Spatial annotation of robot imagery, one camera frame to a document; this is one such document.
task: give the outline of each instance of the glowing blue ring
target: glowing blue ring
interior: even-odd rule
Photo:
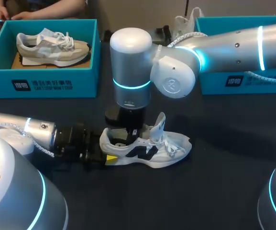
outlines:
[[[261,70],[265,70],[264,60],[263,60],[263,26],[258,28],[258,53],[259,53],[259,62]]]
[[[40,176],[41,176],[41,180],[42,180],[42,186],[43,186],[43,193],[42,193],[42,200],[41,200],[41,204],[39,207],[39,210],[37,212],[37,215],[35,216],[35,218],[33,219],[32,223],[30,224],[30,226],[28,227],[27,230],[32,230],[32,228],[34,227],[34,225],[36,224],[36,222],[38,221],[40,214],[42,212],[43,206],[44,206],[44,201],[45,201],[45,194],[46,194],[46,188],[45,188],[45,183],[44,183],[44,179],[41,175],[41,173],[39,172]]]
[[[273,177],[273,175],[274,175],[274,172],[275,172],[275,170],[273,171],[273,173],[272,173],[272,175],[271,175],[271,179],[270,179],[270,182],[269,182],[268,190],[269,190],[269,193],[270,193],[270,199],[271,199],[273,208],[274,208],[274,210],[275,210],[275,212],[276,212],[276,206],[275,206],[275,204],[274,204],[274,201],[273,201],[273,198],[272,198],[272,192],[271,192],[271,183],[272,183],[272,177]]]
[[[149,81],[149,82],[145,83],[144,85],[130,87],[130,86],[125,86],[125,85],[120,85],[119,83],[117,83],[117,82],[115,81],[115,79],[113,79],[113,82],[114,82],[117,86],[119,86],[119,87],[121,87],[121,88],[123,88],[123,89],[127,89],[127,90],[137,90],[137,89],[143,88],[143,87],[147,86],[149,83],[151,83],[151,81]]]
[[[191,48],[188,48],[188,47],[185,47],[185,46],[176,46],[175,48],[185,49],[185,50],[187,50],[187,51],[190,51],[192,54],[194,54],[194,55],[198,58],[198,60],[199,60],[199,70],[201,71],[201,67],[202,67],[201,58],[200,58],[200,56],[198,55],[198,53],[196,53],[195,50],[193,50],[193,49],[191,49]]]
[[[24,131],[27,132],[27,129],[28,129],[28,125],[29,125],[29,122],[30,122],[31,118],[29,117],[26,121],[26,124],[25,124],[25,127],[24,127]]]

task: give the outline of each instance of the shoe tongue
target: shoe tongue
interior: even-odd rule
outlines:
[[[150,130],[150,139],[154,141],[159,141],[159,139],[163,135],[165,123],[166,123],[166,115],[161,112],[156,120],[154,127]]]
[[[53,31],[50,31],[46,28],[44,28],[40,34],[37,36],[37,41],[36,41],[36,44],[40,44],[42,40],[45,40],[45,41],[48,41],[50,43],[53,43],[53,44],[59,44],[61,43],[62,41],[60,40],[57,40],[55,37],[54,37],[54,32]]]

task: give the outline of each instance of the shoebox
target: shoebox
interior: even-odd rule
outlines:
[[[195,31],[211,36],[271,24],[276,24],[276,16],[204,17],[196,19]],[[254,73],[276,79],[276,69]],[[275,82],[261,81],[244,72],[202,73],[199,80],[203,94],[276,93]]]
[[[22,66],[16,46],[18,33],[39,34],[44,28],[68,32],[90,44],[87,62],[69,68]],[[0,31],[0,98],[96,97],[100,40],[96,20],[6,21]]]

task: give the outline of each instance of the logo on box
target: logo on box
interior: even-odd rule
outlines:
[[[11,82],[16,91],[30,91],[31,90],[27,80],[11,80]]]
[[[240,86],[243,80],[243,75],[229,76],[227,78],[225,87],[237,87]]]

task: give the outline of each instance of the white sneaker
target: white sneaker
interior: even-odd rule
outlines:
[[[17,48],[22,65],[53,64],[59,67],[74,65],[87,57],[90,48],[86,42],[73,40],[60,32],[43,29],[38,35],[17,35]]]
[[[101,150],[118,157],[112,165],[144,163],[152,168],[163,168],[185,158],[192,145],[185,135],[165,132],[166,116],[160,113],[155,126],[144,126],[139,137],[126,145],[126,129],[106,128],[100,139]]]

